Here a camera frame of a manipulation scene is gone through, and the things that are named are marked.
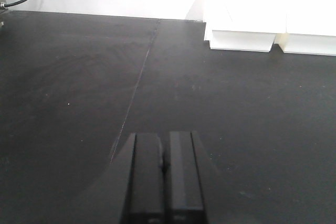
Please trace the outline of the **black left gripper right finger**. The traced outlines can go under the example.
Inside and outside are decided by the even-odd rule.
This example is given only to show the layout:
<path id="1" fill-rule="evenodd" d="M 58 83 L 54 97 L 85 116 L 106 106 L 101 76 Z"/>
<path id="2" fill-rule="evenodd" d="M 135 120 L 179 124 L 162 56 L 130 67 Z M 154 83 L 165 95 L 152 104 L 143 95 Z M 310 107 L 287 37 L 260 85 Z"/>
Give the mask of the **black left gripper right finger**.
<path id="1" fill-rule="evenodd" d="M 205 223 L 191 132 L 170 132 L 167 207 L 170 223 Z"/>

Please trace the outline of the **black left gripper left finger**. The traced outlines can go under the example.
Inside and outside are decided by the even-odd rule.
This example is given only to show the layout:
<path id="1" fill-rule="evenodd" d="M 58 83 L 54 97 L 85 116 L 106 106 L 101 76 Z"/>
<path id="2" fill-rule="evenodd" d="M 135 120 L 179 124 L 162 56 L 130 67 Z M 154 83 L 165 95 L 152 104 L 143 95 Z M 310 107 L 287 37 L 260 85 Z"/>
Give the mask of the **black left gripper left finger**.
<path id="1" fill-rule="evenodd" d="M 163 157 L 154 133 L 131 133 L 119 153 L 119 223 L 164 223 Z"/>

